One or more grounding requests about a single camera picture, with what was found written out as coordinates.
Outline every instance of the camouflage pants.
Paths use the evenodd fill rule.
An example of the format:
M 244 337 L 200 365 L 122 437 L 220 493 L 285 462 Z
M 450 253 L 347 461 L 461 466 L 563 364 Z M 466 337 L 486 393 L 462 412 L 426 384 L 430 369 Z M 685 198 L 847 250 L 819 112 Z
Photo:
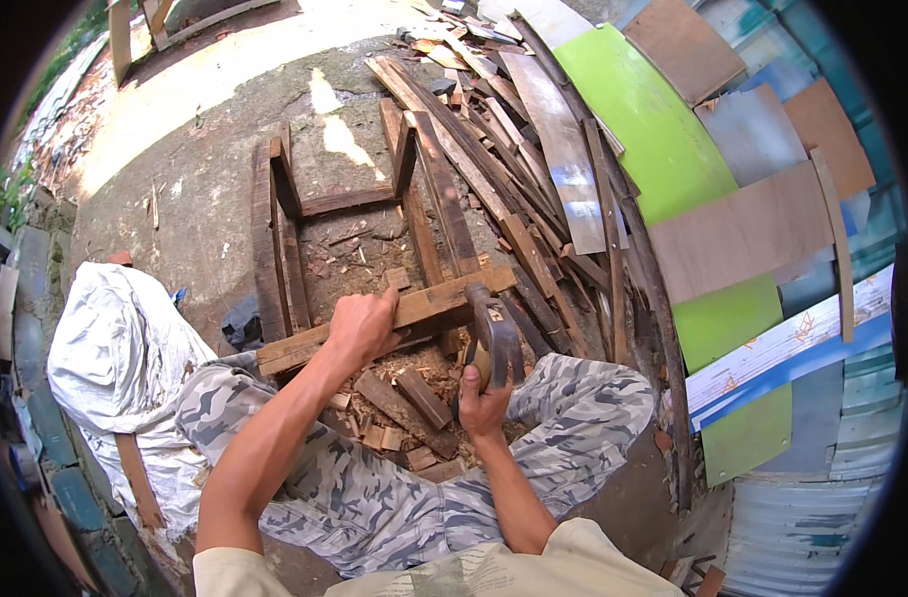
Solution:
M 177 424 L 213 465 L 274 393 L 246 369 L 255 370 L 253 353 L 210 363 L 185 383 Z M 510 451 L 555 518 L 626 461 L 652 403 L 649 382 L 632 369 L 559 354 L 514 390 L 508 418 L 536 427 Z M 260 527 L 309 547 L 345 578 L 504 541 L 481 467 L 433 484 L 318 422 Z

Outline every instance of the beige shirt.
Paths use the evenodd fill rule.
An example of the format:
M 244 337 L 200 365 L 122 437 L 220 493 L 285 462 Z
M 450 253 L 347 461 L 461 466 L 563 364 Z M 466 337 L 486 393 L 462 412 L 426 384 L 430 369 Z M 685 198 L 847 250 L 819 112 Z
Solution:
M 214 547 L 192 560 L 198 597 L 289 597 L 265 558 L 247 549 Z M 325 597 L 557 597 L 604 595 L 683 597 L 679 588 L 619 552 L 599 525 L 571 519 L 557 527 L 544 554 L 511 553 L 482 543 L 400 572 L 374 572 L 328 589 Z

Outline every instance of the hammer head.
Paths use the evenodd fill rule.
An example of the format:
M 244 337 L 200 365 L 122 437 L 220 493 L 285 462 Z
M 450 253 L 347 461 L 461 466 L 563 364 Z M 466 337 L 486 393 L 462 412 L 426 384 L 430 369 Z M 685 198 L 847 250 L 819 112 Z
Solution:
M 518 385 L 524 381 L 524 355 L 520 350 L 520 339 L 513 318 L 497 298 L 480 282 L 472 282 L 464 288 L 467 303 L 474 310 L 474 333 L 481 348 L 489 356 L 489 385 L 499 389 L 507 386 L 508 364 L 511 381 Z

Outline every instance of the person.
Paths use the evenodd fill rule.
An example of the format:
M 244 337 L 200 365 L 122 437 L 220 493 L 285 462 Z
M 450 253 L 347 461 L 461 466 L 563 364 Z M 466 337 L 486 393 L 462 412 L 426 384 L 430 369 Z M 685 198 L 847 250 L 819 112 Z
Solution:
M 214 465 L 202 492 L 196 594 L 289 595 L 263 557 L 260 531 L 311 548 L 361 595 L 676 595 L 570 508 L 625 461 L 649 421 L 637 372 L 549 354 L 527 380 L 479 395 L 460 379 L 460 424 L 483 466 L 433 484 L 317 422 L 341 385 L 392 351 L 398 292 L 341 297 L 328 340 L 277 393 L 254 354 L 200 367 L 178 427 Z M 508 446 L 505 418 L 536 427 Z

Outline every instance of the hand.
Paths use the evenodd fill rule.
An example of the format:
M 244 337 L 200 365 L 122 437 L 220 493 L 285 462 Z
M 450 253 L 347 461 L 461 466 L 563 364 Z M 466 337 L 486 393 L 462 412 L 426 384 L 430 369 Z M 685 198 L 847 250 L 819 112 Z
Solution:
M 382 296 L 352 294 L 335 304 L 325 346 L 335 352 L 339 365 L 351 369 L 349 376 L 379 356 L 395 350 L 400 335 L 394 333 L 398 289 Z
M 458 418 L 460 425 L 470 434 L 475 444 L 478 440 L 504 439 L 501 424 L 508 412 L 508 402 L 512 388 L 487 390 L 478 396 L 481 385 L 481 372 L 473 365 L 463 369 L 460 376 L 460 398 L 458 399 Z

